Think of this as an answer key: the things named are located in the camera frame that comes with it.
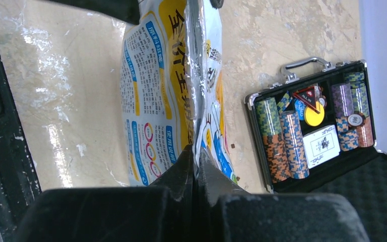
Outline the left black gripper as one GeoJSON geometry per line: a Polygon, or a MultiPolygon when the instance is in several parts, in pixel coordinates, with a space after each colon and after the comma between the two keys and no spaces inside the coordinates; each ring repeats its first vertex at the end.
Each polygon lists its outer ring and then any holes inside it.
{"type": "Polygon", "coordinates": [[[138,25],[140,22],[139,2],[135,0],[51,0],[50,2],[102,13],[131,25],[138,25]]]}

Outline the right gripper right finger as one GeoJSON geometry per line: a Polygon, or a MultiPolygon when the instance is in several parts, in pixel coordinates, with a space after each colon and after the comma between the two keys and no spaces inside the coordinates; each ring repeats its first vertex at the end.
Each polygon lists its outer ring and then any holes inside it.
{"type": "Polygon", "coordinates": [[[213,164],[208,149],[198,158],[198,241],[369,241],[341,195],[251,194],[213,164]]]}

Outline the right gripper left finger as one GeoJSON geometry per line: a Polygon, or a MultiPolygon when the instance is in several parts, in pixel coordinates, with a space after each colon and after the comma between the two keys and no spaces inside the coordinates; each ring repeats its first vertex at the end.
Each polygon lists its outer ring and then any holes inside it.
{"type": "Polygon", "coordinates": [[[16,241],[192,241],[192,147],[147,187],[43,192],[16,241]]]}

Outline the colourful pet food bag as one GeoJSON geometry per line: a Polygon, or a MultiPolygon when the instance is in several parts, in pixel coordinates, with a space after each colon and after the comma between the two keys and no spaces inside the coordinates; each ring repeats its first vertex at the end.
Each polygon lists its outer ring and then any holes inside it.
{"type": "Polygon", "coordinates": [[[222,23],[210,1],[140,1],[122,42],[120,92],[128,178],[148,186],[186,146],[232,181],[222,80],[222,23]]]}

